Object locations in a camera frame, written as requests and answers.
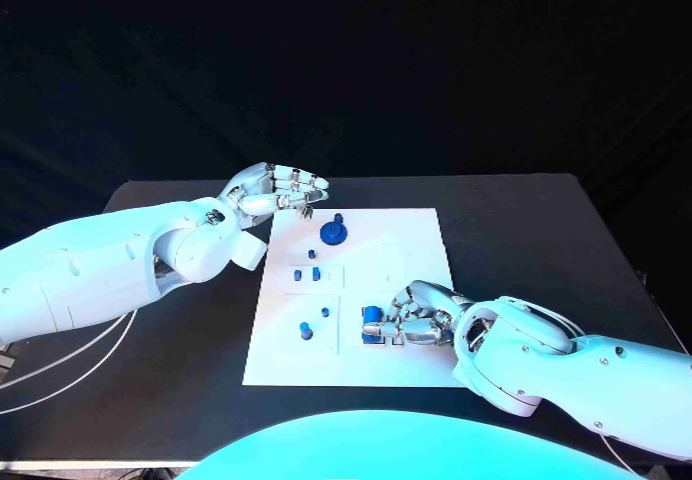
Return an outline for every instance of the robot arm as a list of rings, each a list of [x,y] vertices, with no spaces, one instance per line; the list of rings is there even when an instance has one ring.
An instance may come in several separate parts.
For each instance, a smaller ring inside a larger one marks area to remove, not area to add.
[[[266,245],[244,228],[276,210],[311,217],[328,183],[259,163],[218,197],[80,218],[0,251],[0,345],[110,320],[229,261],[253,270]]]
[[[505,412],[530,416],[544,398],[592,432],[692,459],[690,356],[583,335],[560,315],[518,299],[474,303],[420,281],[396,295],[384,321],[363,325],[363,333],[416,344],[452,343],[453,377]]]

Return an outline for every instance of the table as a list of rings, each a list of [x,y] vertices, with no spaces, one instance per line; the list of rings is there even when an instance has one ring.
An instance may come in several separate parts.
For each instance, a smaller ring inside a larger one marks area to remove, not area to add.
[[[216,196],[223,180],[129,182],[105,211]],[[589,333],[678,350],[608,229],[566,174],[329,179],[322,208],[436,208],[453,285],[469,298],[510,295]],[[252,229],[267,240],[270,221]],[[203,284],[139,309],[130,332],[90,377],[43,404],[0,416],[0,460],[12,468],[188,465],[233,440],[338,410],[407,410],[484,422],[613,461],[599,438],[549,402],[515,417],[465,389],[241,386],[262,278],[229,265]],[[31,339],[8,379],[68,353],[106,324]],[[15,405],[68,383],[118,333],[37,381],[0,395]],[[671,462],[618,442],[632,464]]]

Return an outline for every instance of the black backdrop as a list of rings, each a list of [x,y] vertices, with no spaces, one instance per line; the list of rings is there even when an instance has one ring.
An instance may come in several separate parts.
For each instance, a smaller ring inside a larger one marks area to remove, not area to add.
[[[684,7],[0,0],[0,246],[99,212],[126,180],[259,161],[570,172],[684,330]]]

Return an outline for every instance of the white paper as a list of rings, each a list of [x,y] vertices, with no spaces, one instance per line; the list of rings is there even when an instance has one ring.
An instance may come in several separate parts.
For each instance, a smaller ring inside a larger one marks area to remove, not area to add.
[[[319,227],[337,212],[347,238],[328,246]],[[293,270],[302,272],[299,281]],[[276,212],[243,385],[461,388],[451,347],[361,341],[361,308],[374,305],[386,313],[413,280],[452,288],[433,209],[314,210],[311,221]],[[301,338],[301,322],[309,324],[309,340]]]

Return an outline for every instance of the robotic hand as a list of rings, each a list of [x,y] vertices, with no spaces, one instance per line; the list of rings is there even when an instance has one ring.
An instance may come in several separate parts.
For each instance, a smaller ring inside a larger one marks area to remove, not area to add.
[[[110,320],[229,261],[253,270],[266,245],[244,228],[327,198],[328,183],[257,163],[220,195],[80,218],[0,251],[0,345]]]
[[[505,412],[530,416],[544,398],[592,432],[690,461],[690,356],[585,335],[564,317],[515,298],[472,302],[419,280],[363,333],[452,345],[453,378]]]

